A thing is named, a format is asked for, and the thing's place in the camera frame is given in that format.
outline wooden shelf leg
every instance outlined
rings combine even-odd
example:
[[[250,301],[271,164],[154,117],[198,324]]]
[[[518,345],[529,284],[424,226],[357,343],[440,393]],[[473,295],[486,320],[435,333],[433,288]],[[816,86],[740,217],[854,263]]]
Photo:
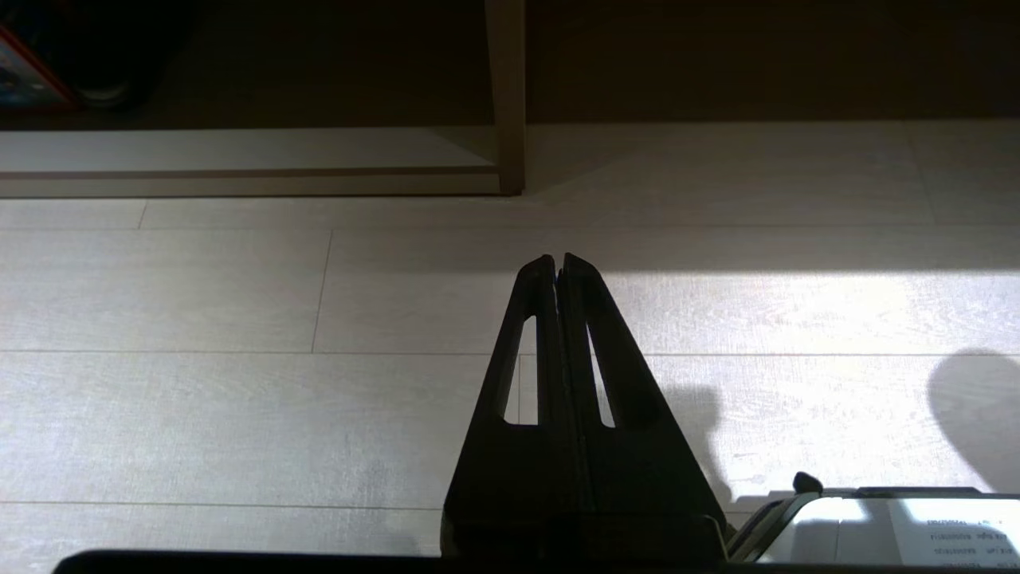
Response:
[[[500,191],[524,189],[524,0],[486,0]]]

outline paper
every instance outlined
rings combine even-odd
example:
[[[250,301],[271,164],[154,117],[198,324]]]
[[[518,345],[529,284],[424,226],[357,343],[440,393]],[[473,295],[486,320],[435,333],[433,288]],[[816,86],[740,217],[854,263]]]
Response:
[[[905,566],[1020,568],[1020,501],[889,501]]]

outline laminate flooring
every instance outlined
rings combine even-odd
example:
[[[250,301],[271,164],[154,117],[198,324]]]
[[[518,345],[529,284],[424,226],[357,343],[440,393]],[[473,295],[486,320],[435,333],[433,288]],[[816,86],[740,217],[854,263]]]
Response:
[[[1020,491],[1020,122],[529,138],[520,198],[0,202],[0,571],[438,554],[546,252],[603,271],[734,523],[799,470]],[[520,353],[506,418],[529,424],[533,334]]]

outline floor tile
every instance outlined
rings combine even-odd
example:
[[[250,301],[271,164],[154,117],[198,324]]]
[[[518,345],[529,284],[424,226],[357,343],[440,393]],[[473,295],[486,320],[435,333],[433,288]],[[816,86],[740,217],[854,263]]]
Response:
[[[0,354],[0,502],[440,509],[487,364]]]
[[[311,350],[326,231],[0,231],[0,350]]]
[[[537,229],[335,231],[315,351],[489,355],[514,276],[549,250],[547,239]]]
[[[930,223],[898,121],[537,126],[528,192],[573,224]]]
[[[533,422],[536,364],[523,359],[521,421]],[[789,495],[799,471],[829,487],[1020,491],[1012,467],[1020,424],[1010,416],[1020,408],[1016,357],[963,350],[647,361],[727,512]]]
[[[145,199],[0,199],[0,228],[135,228],[144,209]]]
[[[1020,222],[1020,120],[911,121],[909,127],[939,222]]]
[[[515,271],[572,251],[649,354],[1020,353],[1017,247],[927,226],[336,231],[315,349],[489,354]]]
[[[531,125],[513,198],[154,199],[145,227],[930,223],[899,121]]]

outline floor plank seam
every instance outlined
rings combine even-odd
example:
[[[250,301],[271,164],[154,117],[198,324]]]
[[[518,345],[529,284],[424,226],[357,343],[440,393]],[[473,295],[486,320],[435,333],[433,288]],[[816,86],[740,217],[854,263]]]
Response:
[[[325,294],[325,279],[329,272],[329,254],[333,253],[333,230],[329,231],[329,243],[325,248],[325,265],[322,266],[322,283],[319,284],[319,303],[315,308],[315,328],[312,330],[312,349],[308,353],[315,353],[315,340],[318,337],[318,320],[322,316],[322,296]]]
[[[143,216],[145,215],[146,208],[143,208]],[[939,222],[935,220],[934,222],[927,223],[674,223],[674,224],[613,224],[613,223],[592,223],[592,224],[519,224],[519,225],[464,225],[464,226],[451,226],[451,225],[441,225],[441,224],[427,224],[427,225],[394,225],[394,226],[334,226],[334,227],[316,227],[309,225],[282,225],[282,226],[260,226],[260,225],[248,225],[248,226],[219,226],[219,225],[209,225],[209,226],[148,226],[144,225],[144,221],[141,222],[143,226],[0,226],[0,231],[2,232],[39,232],[39,231],[50,231],[50,232],[82,232],[82,231],[164,231],[164,230],[190,230],[190,231],[213,231],[213,230],[235,230],[235,231],[264,231],[264,232],[280,232],[280,231],[307,231],[307,230],[328,230],[340,231],[340,232],[381,232],[381,231],[422,231],[422,232],[434,232],[434,231],[446,231],[446,230],[471,230],[471,229],[486,229],[486,230],[515,230],[515,229],[546,229],[546,230],[668,230],[668,229],[725,229],[725,228],[760,228],[760,229],[780,229],[780,228],[798,228],[798,229],[826,229],[826,228],[931,228],[937,227],[939,229],[952,229],[952,228],[1020,228],[1020,223],[1009,223],[1009,222]]]
[[[400,511],[438,512],[442,507],[352,507],[332,505],[242,505],[230,503],[125,503],[95,501],[0,501],[0,506],[80,506],[80,507],[187,507],[187,508],[228,508],[228,509],[300,509],[329,511]]]
[[[145,221],[145,210],[149,208],[149,200],[146,199],[145,203],[142,204],[142,215],[138,218],[138,226],[135,228],[142,228],[142,223]]]
[[[108,351],[108,350],[2,350],[4,355],[269,355],[269,356],[299,356],[307,357],[312,355],[338,356],[338,357],[492,357],[491,353],[413,353],[413,352],[298,352],[298,351]]]
[[[538,357],[533,353],[522,353],[521,357],[534,358]],[[756,358],[756,357],[774,357],[774,358],[793,358],[793,359],[811,359],[811,358],[875,358],[875,359],[896,359],[900,357],[1020,357],[1020,353],[996,353],[996,354],[962,354],[962,353],[646,353],[642,354],[643,357],[734,357],[734,358]]]
[[[903,126],[904,137],[907,139],[907,148],[910,150],[910,159],[914,164],[914,170],[917,171],[917,177],[921,181],[921,190],[924,192],[925,204],[928,207],[928,213],[931,215],[931,224],[938,226],[938,215],[935,213],[935,202],[931,199],[931,190],[928,185],[928,178],[924,174],[924,167],[921,166],[921,162],[917,158],[917,146],[914,143],[914,134],[910,129],[910,125],[905,120],[900,120],[900,124]]]

